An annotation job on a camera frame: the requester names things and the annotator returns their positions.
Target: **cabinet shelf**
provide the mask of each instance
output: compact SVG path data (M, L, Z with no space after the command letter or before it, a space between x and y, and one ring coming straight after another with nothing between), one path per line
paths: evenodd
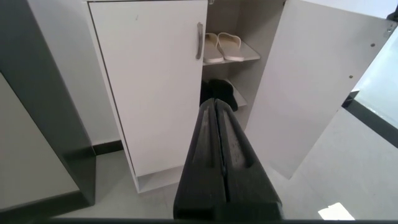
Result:
M257 54L256 51L254 51L251 47L249 47L246 43L242 42L241 44L241 53L244 57L243 61L248 61L248 60L259 60L261 56ZM216 62L216 63L206 63L203 62L203 65L217 65L217 64L222 64L222 63L231 63L234 61L230 60L224 60L222 62Z

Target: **white cabinet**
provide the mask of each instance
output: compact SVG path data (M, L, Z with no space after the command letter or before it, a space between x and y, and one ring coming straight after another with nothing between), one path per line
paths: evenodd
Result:
M263 165L291 177L396 26L301 0L85 6L139 192L179 181L200 82L211 78L234 85L235 115ZM204 64L205 32L240 36L248 61Z
M203 0L90 3L136 177L185 162L199 108L206 10ZM158 186L138 178L137 187Z

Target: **slipper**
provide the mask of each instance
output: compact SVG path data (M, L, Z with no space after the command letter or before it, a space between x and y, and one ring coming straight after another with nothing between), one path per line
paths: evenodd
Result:
M242 40L238 36L222 32L218 34L217 38L218 49L224 55L225 60L234 62L242 62L244 60L241 53Z
M217 49L218 38L216 34L207 33L205 36L205 53L203 61L206 63L223 62L224 57Z

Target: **cabinet door handle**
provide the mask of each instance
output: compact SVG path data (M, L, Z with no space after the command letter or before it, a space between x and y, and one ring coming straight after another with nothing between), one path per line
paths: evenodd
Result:
M203 24L198 22L198 53L197 60L201 58L201 52L203 48Z

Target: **floor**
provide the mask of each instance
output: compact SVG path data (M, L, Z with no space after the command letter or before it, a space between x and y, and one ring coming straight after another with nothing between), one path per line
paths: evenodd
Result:
M341 203L355 219L398 219L398 150L340 109L294 176L264 168L286 219L321 219ZM97 157L96 205L60 217L172 218L177 184L137 194L124 152Z

